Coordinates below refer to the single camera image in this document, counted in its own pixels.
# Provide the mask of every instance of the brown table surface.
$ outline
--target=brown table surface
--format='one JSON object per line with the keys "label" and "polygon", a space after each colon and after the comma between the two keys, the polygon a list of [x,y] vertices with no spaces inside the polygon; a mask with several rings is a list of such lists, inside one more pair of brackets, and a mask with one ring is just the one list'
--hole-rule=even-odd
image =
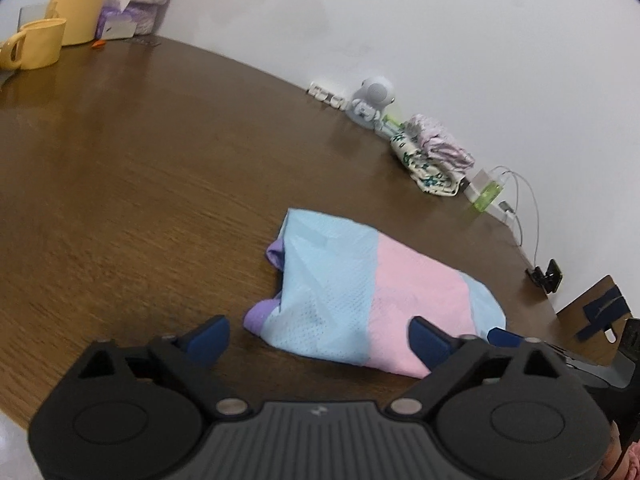
{"label": "brown table surface", "polygon": [[174,41],[69,47],[0,92],[0,409],[26,425],[96,338],[225,314],[217,373],[250,402],[387,402],[414,380],[300,358],[242,329],[276,291],[289,207],[369,224],[484,282],[524,335],[555,315],[510,231],[424,195],[388,145],[301,89]]}

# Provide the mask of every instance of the small robot figurine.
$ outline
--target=small robot figurine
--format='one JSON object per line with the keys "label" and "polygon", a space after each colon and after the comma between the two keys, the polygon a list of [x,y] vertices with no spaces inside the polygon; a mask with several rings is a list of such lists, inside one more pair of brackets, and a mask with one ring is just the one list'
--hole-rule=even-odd
{"label": "small robot figurine", "polygon": [[360,126],[373,130],[385,107],[395,100],[396,91],[391,81],[382,76],[370,77],[353,95],[346,114]]}

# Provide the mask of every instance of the folded fabric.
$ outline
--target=folded fabric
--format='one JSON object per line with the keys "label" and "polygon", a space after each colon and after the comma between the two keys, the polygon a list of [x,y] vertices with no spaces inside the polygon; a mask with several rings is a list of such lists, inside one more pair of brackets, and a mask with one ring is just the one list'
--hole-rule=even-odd
{"label": "folded fabric", "polygon": [[438,196],[454,196],[458,193],[460,181],[452,179],[434,164],[420,149],[416,137],[399,132],[391,137],[390,145],[423,192]]}
{"label": "folded fabric", "polygon": [[440,121],[414,115],[405,125],[405,130],[413,138],[422,152],[435,162],[452,180],[459,182],[476,161]]}
{"label": "folded fabric", "polygon": [[421,378],[407,344],[413,316],[453,335],[505,326],[484,285],[345,218],[289,210],[267,258],[284,272],[282,291],[244,326],[298,355]]}

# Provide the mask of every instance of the purple fabric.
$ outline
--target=purple fabric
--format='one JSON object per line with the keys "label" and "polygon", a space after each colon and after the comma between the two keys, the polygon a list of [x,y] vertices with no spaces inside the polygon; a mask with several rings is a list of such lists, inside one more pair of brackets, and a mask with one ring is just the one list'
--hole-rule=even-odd
{"label": "purple fabric", "polygon": [[[278,270],[284,270],[284,241],[282,238],[277,239],[267,247],[266,251],[267,260],[269,263]],[[256,303],[256,305],[244,316],[244,327],[255,335],[260,335],[264,322],[269,317],[269,314],[280,306],[280,298],[282,292],[276,294],[276,297],[272,300],[263,300]]]}
{"label": "purple fabric", "polygon": [[267,247],[267,260],[278,270],[284,270],[284,240],[278,238]]}
{"label": "purple fabric", "polygon": [[262,300],[258,302],[249,312],[244,316],[244,327],[251,333],[259,336],[262,332],[262,326],[269,317],[269,314],[273,312],[276,307],[280,306],[280,297],[282,293],[279,292],[272,300]]}

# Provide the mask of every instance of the cable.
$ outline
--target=cable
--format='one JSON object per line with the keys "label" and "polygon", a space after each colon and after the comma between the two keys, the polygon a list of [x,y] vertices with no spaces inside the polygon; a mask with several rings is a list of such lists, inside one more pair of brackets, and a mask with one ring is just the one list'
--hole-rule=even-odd
{"label": "cable", "polygon": [[524,235],[522,234],[522,224],[520,223],[520,218],[515,211],[513,212],[513,217],[516,219],[516,222],[518,223],[518,231],[520,231],[520,243],[518,244],[518,247],[522,247],[522,242],[524,241]]}
{"label": "cable", "polygon": [[520,199],[520,189],[518,188],[518,179],[523,181],[527,185],[527,187],[529,187],[529,190],[531,192],[533,205],[536,208],[536,249],[534,250],[534,253],[533,253],[533,266],[536,267],[538,263],[538,248],[540,247],[540,208],[538,208],[538,200],[536,199],[536,194],[533,191],[533,186],[529,183],[529,181],[525,177],[523,177],[521,174],[519,174],[517,171],[513,171],[508,166],[496,166],[491,171],[500,170],[500,169],[505,170],[502,172],[502,174],[509,173],[514,177],[514,180],[516,181],[516,207],[514,209],[514,216],[516,218],[518,217],[515,213],[517,213],[518,211],[519,199]]}
{"label": "cable", "polygon": [[536,199],[536,193],[533,191],[533,186],[529,183],[529,181],[524,178],[517,171],[511,171],[511,174],[521,179],[531,192],[531,197],[533,199],[533,205],[536,207],[536,250],[533,252],[533,266],[534,268],[537,266],[538,262],[538,248],[540,247],[540,208],[538,207],[538,200]]}

